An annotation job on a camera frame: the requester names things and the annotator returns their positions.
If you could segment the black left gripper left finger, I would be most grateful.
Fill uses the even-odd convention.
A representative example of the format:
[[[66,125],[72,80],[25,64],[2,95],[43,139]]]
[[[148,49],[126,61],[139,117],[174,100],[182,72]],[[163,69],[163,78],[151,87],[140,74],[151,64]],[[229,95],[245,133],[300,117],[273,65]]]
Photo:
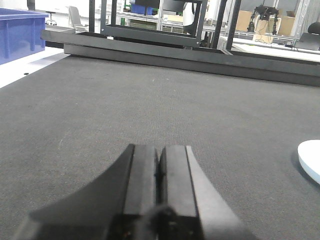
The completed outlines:
[[[129,144],[92,182],[30,212],[14,240],[120,240],[134,220],[157,204],[157,152]]]

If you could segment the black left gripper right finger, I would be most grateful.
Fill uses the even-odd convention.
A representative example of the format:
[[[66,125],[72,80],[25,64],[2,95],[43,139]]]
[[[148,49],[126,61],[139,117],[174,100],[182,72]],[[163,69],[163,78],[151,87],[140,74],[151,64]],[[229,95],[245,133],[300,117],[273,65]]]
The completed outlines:
[[[257,239],[214,188],[190,146],[167,145],[159,174],[161,202],[173,210],[162,217],[159,239]]]

